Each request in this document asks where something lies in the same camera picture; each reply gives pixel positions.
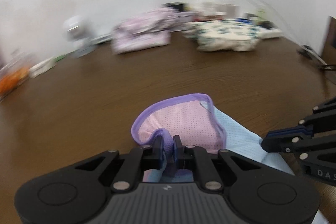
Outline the white small power strip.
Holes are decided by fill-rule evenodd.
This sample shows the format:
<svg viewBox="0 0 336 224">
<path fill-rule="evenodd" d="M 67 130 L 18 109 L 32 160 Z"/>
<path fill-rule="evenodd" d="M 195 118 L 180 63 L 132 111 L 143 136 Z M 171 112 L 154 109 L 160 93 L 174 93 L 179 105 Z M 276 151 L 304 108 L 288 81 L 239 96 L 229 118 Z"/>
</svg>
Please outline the white small power strip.
<svg viewBox="0 0 336 224">
<path fill-rule="evenodd" d="M 29 77 L 30 78 L 36 78 L 39 75 L 42 75 L 43 73 L 46 73 L 50 69 L 52 69 L 56 65 L 56 60 L 54 58 L 49 58 L 46 60 L 43 60 L 42 62 L 32 66 L 29 69 Z"/>
</svg>

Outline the clear box of oranges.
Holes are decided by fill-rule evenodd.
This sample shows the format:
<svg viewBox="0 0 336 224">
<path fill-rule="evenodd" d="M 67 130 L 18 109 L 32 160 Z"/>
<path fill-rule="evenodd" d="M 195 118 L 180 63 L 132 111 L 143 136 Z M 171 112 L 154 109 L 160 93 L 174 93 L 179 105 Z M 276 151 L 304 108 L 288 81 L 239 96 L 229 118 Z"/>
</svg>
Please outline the clear box of oranges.
<svg viewBox="0 0 336 224">
<path fill-rule="evenodd" d="M 29 77 L 30 67 L 31 59 L 29 55 L 19 55 L 1 69 L 1 99 Z"/>
</svg>

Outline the black charger block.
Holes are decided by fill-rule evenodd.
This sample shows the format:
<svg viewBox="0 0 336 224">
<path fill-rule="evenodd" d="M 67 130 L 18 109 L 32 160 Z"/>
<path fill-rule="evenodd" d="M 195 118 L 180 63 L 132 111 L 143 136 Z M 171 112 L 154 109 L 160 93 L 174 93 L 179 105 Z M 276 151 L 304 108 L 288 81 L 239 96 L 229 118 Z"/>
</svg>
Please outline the black charger block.
<svg viewBox="0 0 336 224">
<path fill-rule="evenodd" d="M 181 3 L 181 2 L 164 3 L 163 6 L 175 9 L 175 10 L 177 10 L 177 12 L 184 12 L 185 11 L 185 4 Z"/>
</svg>

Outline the cream teal floral garment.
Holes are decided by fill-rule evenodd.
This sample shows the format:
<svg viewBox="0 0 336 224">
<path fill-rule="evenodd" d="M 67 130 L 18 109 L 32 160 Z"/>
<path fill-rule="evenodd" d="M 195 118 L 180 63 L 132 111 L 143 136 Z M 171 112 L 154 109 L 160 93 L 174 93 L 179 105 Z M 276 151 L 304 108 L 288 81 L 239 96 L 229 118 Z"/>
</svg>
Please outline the cream teal floral garment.
<svg viewBox="0 0 336 224">
<path fill-rule="evenodd" d="M 196 41 L 197 50 L 203 52 L 248 52 L 261 41 L 258 26 L 233 19 L 189 22 L 182 33 L 184 37 Z"/>
</svg>

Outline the white round robot toy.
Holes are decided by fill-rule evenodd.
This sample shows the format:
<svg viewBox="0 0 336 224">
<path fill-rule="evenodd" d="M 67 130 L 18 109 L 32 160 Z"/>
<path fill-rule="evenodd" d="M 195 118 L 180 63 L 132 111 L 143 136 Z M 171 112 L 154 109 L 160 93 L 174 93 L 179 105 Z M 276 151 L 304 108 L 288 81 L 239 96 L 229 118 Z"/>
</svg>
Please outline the white round robot toy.
<svg viewBox="0 0 336 224">
<path fill-rule="evenodd" d="M 82 57 L 96 49 L 94 35 L 88 20 L 80 15 L 68 18 L 63 23 L 64 32 L 67 40 L 73 46 L 72 54 L 74 57 Z"/>
</svg>

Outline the pink floral folded garment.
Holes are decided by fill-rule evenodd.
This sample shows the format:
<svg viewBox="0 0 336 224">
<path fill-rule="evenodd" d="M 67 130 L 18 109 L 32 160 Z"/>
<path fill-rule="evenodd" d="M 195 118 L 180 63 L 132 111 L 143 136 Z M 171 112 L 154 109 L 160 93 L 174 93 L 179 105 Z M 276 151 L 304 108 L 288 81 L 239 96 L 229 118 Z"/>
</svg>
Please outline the pink floral folded garment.
<svg viewBox="0 0 336 224">
<path fill-rule="evenodd" d="M 118 55 L 167 46 L 177 18 L 176 9 L 162 7 L 122 21 L 112 32 L 113 53 Z"/>
</svg>

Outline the pink blue garment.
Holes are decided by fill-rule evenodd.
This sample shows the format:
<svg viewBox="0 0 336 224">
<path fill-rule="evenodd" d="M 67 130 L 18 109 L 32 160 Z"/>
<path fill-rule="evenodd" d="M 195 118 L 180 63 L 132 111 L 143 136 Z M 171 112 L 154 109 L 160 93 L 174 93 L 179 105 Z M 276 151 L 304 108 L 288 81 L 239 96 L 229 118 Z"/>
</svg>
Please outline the pink blue garment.
<svg viewBox="0 0 336 224">
<path fill-rule="evenodd" d="M 187 171 L 179 171 L 175 176 L 167 174 L 167 162 L 173 157 L 175 135 L 181 138 L 183 145 L 197 145 L 210 153 L 228 148 L 256 162 L 292 173 L 280 154 L 265 152 L 258 135 L 218 110 L 206 94 L 187 94 L 149 106 L 135 120 L 131 135 L 139 145 L 153 143 L 157 135 L 164 138 L 164 166 L 161 170 L 145 172 L 147 182 L 185 182 L 191 178 L 191 173 Z"/>
</svg>

